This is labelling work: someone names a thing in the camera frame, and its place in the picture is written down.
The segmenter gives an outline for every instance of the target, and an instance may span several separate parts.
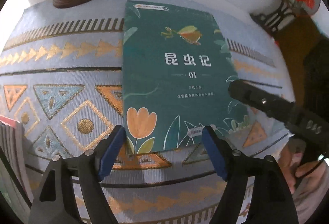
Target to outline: striped pattern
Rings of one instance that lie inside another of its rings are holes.
[[[275,68],[273,60],[271,58],[266,57],[265,55],[259,53],[258,51],[250,49],[250,48],[248,48],[238,42],[235,42],[234,40],[231,40],[231,39],[227,39],[227,43],[228,43],[228,47],[229,47],[230,51],[240,53],[242,55],[245,55],[249,58],[252,58],[259,62],[265,63],[265,64]]]
[[[210,207],[204,208],[202,210],[193,212],[191,214],[182,215],[179,217],[172,217],[156,221],[146,221],[146,222],[133,222],[121,224],[197,224],[201,221],[210,220],[215,212],[218,203],[211,205]],[[87,218],[81,218],[84,223],[92,224],[92,222]]]
[[[123,32],[123,24],[123,18],[89,19],[56,23],[27,31],[9,39],[3,50],[12,49],[29,42],[55,36],[93,32]]]

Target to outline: orange tulip illustration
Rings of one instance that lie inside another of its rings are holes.
[[[127,111],[127,125],[130,134],[136,138],[136,144],[138,139],[143,139],[149,136],[157,123],[157,114],[152,112],[148,114],[148,109],[142,107],[138,110],[131,107]]]

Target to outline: insect illustration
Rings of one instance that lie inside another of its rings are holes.
[[[165,38],[172,38],[174,33],[178,34],[186,42],[194,45],[200,45],[199,39],[202,36],[201,32],[197,30],[195,26],[185,26],[178,32],[172,30],[170,27],[166,27],[167,32],[161,32],[161,35]]]

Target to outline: book cover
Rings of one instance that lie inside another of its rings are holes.
[[[246,107],[228,94],[237,73],[210,13],[127,1],[122,73],[132,153],[200,143],[205,125],[226,136],[249,124]]]

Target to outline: blue gripper pad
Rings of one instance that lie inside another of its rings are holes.
[[[115,134],[111,133],[110,136],[111,135],[113,135],[114,138],[105,151],[99,166],[98,177],[100,180],[103,180],[103,178],[110,174],[119,151],[126,140],[126,131],[122,126],[120,126]]]
[[[207,150],[211,163],[215,168],[216,174],[223,178],[224,181],[227,181],[228,172],[226,170],[225,160],[222,154],[220,153],[218,147],[216,146],[212,136],[210,135],[210,132],[212,132],[217,138],[215,131],[213,131],[210,126],[206,126],[202,130],[202,143],[204,144]]]

